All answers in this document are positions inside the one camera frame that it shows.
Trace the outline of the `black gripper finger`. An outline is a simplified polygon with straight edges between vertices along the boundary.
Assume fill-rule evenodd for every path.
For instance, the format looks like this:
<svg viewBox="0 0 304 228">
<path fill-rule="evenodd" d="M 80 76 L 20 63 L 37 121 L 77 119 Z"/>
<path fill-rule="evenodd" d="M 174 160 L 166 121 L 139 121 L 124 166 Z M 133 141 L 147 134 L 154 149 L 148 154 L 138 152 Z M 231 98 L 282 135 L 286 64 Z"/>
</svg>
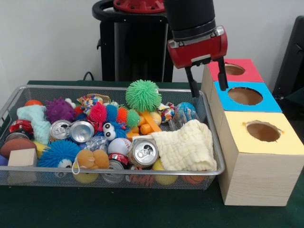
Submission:
<svg viewBox="0 0 304 228">
<path fill-rule="evenodd" d="M 199 93 L 199 89 L 198 89 L 198 83 L 196 80 L 194 80 L 192 72 L 191 72 L 191 67 L 185 67 L 185 71 L 186 71 L 186 75 L 187 75 L 187 79 L 190 85 L 190 90 L 192 93 L 193 97 L 199 97 L 200 93 Z"/>
<path fill-rule="evenodd" d="M 226 75 L 226 70 L 225 70 L 225 62 L 224 62 L 224 57 L 220 57 L 217 59 L 218 63 L 218 82 L 221 91 L 226 91 L 228 89 L 228 81 L 227 81 L 227 75 Z"/>
</svg>

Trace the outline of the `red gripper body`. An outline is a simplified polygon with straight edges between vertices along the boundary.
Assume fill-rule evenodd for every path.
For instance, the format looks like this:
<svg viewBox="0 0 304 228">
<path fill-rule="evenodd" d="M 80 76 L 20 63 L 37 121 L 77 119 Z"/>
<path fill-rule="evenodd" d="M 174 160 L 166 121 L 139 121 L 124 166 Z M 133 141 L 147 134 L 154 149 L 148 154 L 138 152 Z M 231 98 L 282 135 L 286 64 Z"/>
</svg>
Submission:
<svg viewBox="0 0 304 228">
<path fill-rule="evenodd" d="M 194 44 L 179 46 L 173 39 L 168 41 L 167 48 L 176 68 L 192 66 L 203 59 L 215 60 L 227 53 L 227 34 L 216 36 Z"/>
</svg>

